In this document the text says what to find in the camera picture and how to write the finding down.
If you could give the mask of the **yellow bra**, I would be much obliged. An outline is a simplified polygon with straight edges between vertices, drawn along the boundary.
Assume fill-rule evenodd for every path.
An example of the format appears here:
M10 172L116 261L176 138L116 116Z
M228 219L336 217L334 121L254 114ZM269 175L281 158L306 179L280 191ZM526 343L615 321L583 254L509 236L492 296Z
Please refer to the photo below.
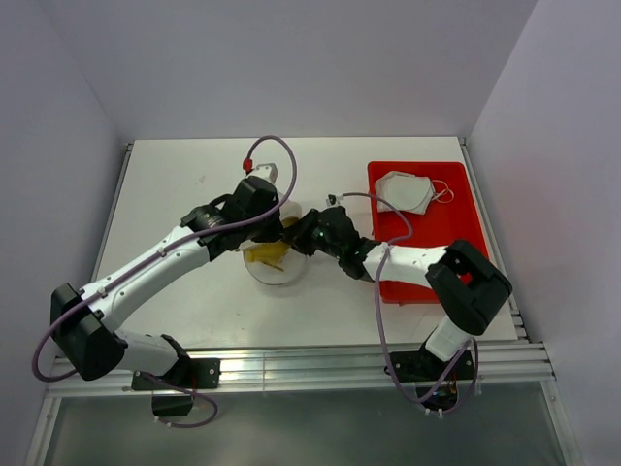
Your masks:
M251 243L244 249L244 260L247 263L261 263L280 272L284 271L282 262L291 246L283 240L271 243Z

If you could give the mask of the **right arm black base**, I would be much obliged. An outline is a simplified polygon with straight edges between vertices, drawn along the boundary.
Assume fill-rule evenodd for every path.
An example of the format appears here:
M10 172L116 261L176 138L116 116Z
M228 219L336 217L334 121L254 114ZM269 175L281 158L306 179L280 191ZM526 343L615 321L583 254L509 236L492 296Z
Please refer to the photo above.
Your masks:
M476 392L478 352L458 351L450 361L440 361L426 349L389 353L396 379L404 383L431 383L417 387L415 398L422 399L426 414L438 416L453 412Z

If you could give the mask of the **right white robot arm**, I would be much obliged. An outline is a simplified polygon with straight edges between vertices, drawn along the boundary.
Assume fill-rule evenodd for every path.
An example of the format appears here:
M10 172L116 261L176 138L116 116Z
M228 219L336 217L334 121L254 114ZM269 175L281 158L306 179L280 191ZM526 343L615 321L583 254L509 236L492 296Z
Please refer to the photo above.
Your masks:
M369 283L405 283L433 290L445 317L422 346L420 367L438 379L470 338L482 335L512 293L508 278L466 240L449 246L396 246L359 235L342 206L311 210L284 229L285 243L334 258L344 273Z

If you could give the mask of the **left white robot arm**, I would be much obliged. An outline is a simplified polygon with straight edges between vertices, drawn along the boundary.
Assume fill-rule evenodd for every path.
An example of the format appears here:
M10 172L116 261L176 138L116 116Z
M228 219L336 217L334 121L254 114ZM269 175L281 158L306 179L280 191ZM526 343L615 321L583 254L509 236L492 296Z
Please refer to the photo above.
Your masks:
M173 337L124 332L123 322L169 284L245 241L279 239L278 201L271 182L248 176L233 193L190 211L157 245L106 278L81 289L59 286L50 298L51 337L75 373L94 381L125 369L149 373L167 387L185 383L190 358Z

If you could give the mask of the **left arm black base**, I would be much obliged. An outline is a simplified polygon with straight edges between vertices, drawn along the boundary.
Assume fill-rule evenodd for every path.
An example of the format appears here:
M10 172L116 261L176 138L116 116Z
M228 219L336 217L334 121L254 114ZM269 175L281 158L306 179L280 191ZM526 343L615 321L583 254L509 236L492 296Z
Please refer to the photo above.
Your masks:
M151 411L159 420L176 424L194 408L206 407L211 409L207 418L211 422L218 414L217 404L200 391L218 388L219 376L218 358L189 358L162 376L136 371L130 388L151 393Z

